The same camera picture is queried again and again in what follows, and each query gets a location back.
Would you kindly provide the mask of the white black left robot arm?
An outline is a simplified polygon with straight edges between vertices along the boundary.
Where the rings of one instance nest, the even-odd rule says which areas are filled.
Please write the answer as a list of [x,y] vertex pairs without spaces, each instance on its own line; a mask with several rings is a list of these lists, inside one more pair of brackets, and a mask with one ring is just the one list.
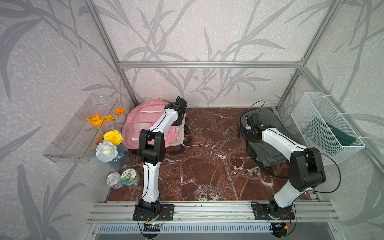
[[165,135],[171,126],[182,124],[187,105],[183,98],[177,97],[174,102],[163,107],[162,115],[153,127],[140,132],[138,156],[143,163],[144,188],[136,211],[142,215],[157,216],[161,213],[158,182],[160,164],[166,154]]

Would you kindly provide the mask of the grey fabric backpack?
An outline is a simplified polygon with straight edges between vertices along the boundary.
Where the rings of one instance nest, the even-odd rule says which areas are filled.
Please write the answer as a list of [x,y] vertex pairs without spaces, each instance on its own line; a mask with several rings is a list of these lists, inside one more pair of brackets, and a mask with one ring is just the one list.
[[271,174],[272,166],[292,161],[293,155],[304,155],[305,147],[290,138],[288,131],[271,110],[255,109],[244,114],[258,114],[262,122],[262,140],[256,143],[244,140],[247,154],[261,169]]

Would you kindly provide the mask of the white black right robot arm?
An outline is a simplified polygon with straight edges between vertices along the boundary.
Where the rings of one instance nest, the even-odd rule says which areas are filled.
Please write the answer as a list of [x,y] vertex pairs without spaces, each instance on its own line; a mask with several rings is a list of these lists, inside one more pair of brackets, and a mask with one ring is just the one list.
[[268,213],[273,218],[287,212],[306,191],[326,181],[318,149],[300,145],[271,125],[264,125],[254,111],[241,116],[239,131],[249,157],[267,173],[273,173],[274,165],[289,164],[288,181],[273,195],[268,205]]

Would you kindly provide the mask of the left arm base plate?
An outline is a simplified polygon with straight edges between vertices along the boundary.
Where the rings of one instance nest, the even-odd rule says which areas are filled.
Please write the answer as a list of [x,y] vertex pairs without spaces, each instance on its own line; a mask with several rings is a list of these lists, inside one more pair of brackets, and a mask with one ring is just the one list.
[[133,221],[172,221],[175,213],[175,205],[157,204],[144,207],[137,205],[134,210]]

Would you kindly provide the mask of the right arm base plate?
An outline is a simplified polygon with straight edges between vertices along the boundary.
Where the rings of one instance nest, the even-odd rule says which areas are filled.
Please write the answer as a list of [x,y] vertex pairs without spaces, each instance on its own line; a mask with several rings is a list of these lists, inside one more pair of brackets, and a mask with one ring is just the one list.
[[295,211],[293,206],[280,208],[275,203],[261,204],[251,202],[251,208],[254,213],[255,220],[295,220]]

